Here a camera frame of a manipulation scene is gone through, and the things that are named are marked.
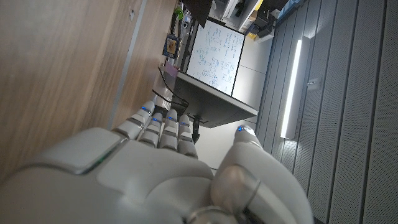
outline whiteboard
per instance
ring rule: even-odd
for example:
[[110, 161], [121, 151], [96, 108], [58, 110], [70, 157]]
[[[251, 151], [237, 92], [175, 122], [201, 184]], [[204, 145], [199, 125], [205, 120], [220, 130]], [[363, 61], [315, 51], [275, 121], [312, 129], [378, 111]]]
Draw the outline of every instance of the whiteboard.
[[211, 21], [199, 26], [187, 74], [232, 95], [244, 35]]

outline robotic hand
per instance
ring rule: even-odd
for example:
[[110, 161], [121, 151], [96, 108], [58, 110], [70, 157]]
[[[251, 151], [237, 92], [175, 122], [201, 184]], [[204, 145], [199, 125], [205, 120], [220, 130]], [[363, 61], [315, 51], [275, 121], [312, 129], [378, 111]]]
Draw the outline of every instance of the robotic hand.
[[0, 185], [0, 223], [313, 223], [293, 175], [239, 126], [213, 176], [189, 118], [148, 101], [112, 131], [92, 128]]

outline fluorescent light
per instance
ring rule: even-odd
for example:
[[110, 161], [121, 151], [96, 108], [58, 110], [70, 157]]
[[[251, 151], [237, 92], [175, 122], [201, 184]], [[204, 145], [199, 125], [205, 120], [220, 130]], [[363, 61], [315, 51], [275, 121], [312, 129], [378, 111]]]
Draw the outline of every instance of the fluorescent light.
[[289, 118], [290, 118], [290, 110], [291, 110], [292, 102], [293, 102], [294, 86], [296, 84], [296, 79], [297, 79], [297, 70], [299, 68], [301, 45], [302, 45], [302, 41], [298, 40], [297, 47], [296, 47], [296, 53], [294, 55], [292, 76], [290, 78], [289, 92], [287, 94], [285, 114], [284, 114], [284, 122], [282, 124], [282, 132], [280, 134], [280, 136], [282, 138], [289, 138], [289, 136], [286, 135], [286, 132], [287, 132], [287, 126], [288, 126]]

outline pink object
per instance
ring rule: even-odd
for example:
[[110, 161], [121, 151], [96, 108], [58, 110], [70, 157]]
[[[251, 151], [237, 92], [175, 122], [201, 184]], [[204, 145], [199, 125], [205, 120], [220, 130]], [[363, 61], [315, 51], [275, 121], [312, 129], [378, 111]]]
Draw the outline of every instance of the pink object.
[[166, 72], [169, 75], [173, 76], [174, 78], [177, 77], [178, 70], [173, 65], [171, 65], [169, 62], [166, 62], [165, 68], [166, 68]]

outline wooden panel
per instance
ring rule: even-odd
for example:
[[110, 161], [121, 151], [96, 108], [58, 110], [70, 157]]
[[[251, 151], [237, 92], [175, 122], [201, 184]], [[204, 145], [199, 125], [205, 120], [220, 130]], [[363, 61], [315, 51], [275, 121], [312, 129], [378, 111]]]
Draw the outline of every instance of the wooden panel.
[[0, 180], [73, 133], [106, 126], [136, 23], [129, 11], [141, 1], [0, 1]]
[[160, 78], [157, 67], [165, 60], [162, 50], [176, 2], [148, 0], [113, 127], [151, 100], [155, 79]]

